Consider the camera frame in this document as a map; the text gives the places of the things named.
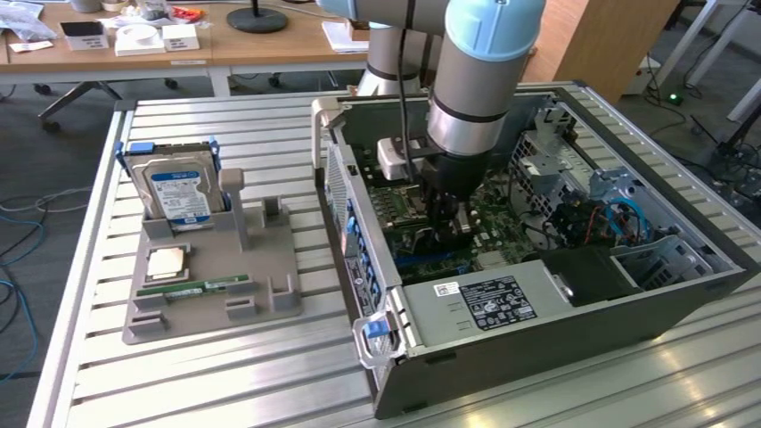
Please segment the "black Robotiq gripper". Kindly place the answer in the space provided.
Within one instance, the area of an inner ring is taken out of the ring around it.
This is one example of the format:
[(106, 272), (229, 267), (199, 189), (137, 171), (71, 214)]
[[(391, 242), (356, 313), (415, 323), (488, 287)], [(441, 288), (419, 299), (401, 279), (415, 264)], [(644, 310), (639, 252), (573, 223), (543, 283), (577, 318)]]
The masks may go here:
[(425, 192), (467, 201), (483, 183), (488, 167), (487, 152), (473, 156), (443, 152), (427, 157), (421, 170)]

